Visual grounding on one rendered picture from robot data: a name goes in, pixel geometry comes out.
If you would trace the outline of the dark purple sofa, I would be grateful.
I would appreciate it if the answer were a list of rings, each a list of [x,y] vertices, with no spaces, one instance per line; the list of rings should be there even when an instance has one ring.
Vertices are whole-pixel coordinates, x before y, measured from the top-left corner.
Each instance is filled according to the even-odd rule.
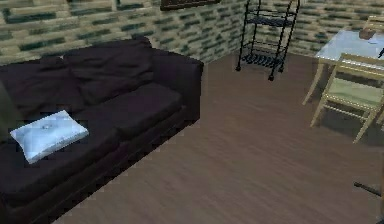
[[[144,36],[0,66],[0,224],[51,224],[196,122],[203,67]],[[29,164],[10,132],[62,110],[89,135]]]

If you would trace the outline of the pale blue pillow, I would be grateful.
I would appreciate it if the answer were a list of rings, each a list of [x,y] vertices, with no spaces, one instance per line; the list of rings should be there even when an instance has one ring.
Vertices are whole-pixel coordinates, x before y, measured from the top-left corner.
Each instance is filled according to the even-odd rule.
[[[10,135],[22,148],[26,161],[33,164],[88,136],[89,131],[62,110],[12,130]]]

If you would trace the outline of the pale wooden chair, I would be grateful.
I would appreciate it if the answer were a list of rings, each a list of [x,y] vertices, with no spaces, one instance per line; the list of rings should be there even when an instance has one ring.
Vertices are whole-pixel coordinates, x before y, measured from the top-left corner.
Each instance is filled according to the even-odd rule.
[[[316,124],[323,109],[356,117],[363,123],[354,140],[357,143],[384,106],[384,87],[338,78],[338,73],[384,82],[384,60],[342,53],[310,123],[311,127]]]

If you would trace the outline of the pale glass-top table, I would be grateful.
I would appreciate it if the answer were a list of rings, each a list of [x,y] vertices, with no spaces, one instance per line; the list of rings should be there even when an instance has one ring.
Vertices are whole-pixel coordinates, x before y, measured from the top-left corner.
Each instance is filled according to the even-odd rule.
[[[323,71],[329,65],[335,65],[342,53],[378,58],[383,48],[384,34],[375,34],[373,41],[371,41],[360,39],[357,31],[339,31],[316,53],[317,71],[302,104],[305,105],[314,93]],[[384,61],[384,55],[378,59]]]

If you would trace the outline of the small brown box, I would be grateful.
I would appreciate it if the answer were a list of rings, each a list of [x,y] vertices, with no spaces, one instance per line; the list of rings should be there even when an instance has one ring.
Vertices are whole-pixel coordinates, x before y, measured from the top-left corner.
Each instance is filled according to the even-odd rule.
[[[374,36],[375,33],[376,31],[373,29],[364,28],[359,31],[359,38],[363,40],[369,40]]]

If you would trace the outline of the dark framed wall picture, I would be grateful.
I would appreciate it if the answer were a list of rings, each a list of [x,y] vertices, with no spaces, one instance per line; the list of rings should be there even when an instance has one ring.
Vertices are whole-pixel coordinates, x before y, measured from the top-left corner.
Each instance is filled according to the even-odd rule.
[[[160,10],[171,11],[185,9],[191,7],[217,4],[220,1],[221,0],[161,0]]]

